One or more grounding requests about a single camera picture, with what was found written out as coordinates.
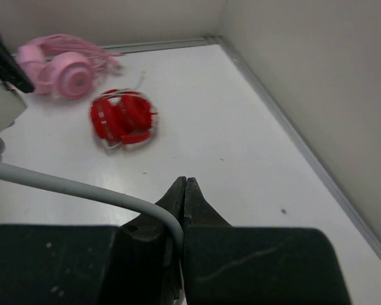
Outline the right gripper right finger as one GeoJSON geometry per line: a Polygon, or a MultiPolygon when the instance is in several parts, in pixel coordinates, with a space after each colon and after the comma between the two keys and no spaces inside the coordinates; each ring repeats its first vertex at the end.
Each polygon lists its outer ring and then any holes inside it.
{"type": "Polygon", "coordinates": [[[184,198],[188,304],[350,304],[335,250],[318,229],[235,227],[194,178],[184,198]]]}

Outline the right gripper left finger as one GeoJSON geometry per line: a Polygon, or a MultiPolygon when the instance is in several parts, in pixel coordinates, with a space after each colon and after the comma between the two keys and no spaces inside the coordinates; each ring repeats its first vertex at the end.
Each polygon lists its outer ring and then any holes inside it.
{"type": "Polygon", "coordinates": [[[0,304],[181,304],[168,228],[140,214],[122,226],[0,224],[0,304]]]}

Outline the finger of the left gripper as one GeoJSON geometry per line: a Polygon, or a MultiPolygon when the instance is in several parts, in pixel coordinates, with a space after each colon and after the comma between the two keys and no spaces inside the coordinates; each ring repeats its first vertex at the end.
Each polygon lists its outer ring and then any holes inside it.
{"type": "Polygon", "coordinates": [[[0,80],[13,85],[24,93],[32,93],[34,85],[16,63],[0,38],[0,80]]]}

